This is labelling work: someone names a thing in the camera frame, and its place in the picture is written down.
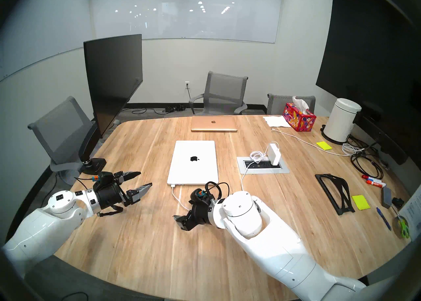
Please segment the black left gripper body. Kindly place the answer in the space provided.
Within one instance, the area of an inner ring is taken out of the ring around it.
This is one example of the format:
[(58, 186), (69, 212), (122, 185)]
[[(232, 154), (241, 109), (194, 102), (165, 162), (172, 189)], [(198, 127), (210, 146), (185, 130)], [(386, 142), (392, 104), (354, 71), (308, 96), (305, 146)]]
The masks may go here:
[(122, 183), (115, 182), (112, 172), (99, 172), (93, 176), (93, 181), (93, 192), (101, 209), (114, 206), (117, 203), (122, 203), (125, 207), (131, 205), (127, 194), (120, 188)]

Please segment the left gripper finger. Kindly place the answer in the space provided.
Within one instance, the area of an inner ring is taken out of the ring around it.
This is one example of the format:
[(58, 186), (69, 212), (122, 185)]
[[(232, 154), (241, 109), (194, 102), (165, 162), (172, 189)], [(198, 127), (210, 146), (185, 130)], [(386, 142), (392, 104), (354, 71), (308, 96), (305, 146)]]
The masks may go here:
[(134, 179), (140, 174), (141, 174), (140, 171), (127, 171), (127, 172), (119, 171), (119, 172), (114, 173), (114, 180), (117, 183), (123, 183), (125, 181)]
[(135, 204), (140, 201), (140, 199), (148, 192), (148, 190), (153, 186), (152, 182), (144, 184), (138, 188), (127, 190), (127, 198), (130, 204)]

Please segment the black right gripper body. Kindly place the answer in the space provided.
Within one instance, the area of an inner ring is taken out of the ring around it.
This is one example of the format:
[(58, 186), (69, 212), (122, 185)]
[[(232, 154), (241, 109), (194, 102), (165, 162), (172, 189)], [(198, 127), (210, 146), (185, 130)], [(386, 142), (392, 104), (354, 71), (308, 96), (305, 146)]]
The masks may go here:
[(191, 228), (195, 228), (197, 225), (213, 225), (209, 219), (212, 217), (212, 210), (215, 203), (214, 198), (204, 198), (202, 200), (191, 199), (189, 203), (192, 205), (192, 211), (195, 213), (196, 221), (189, 221)]

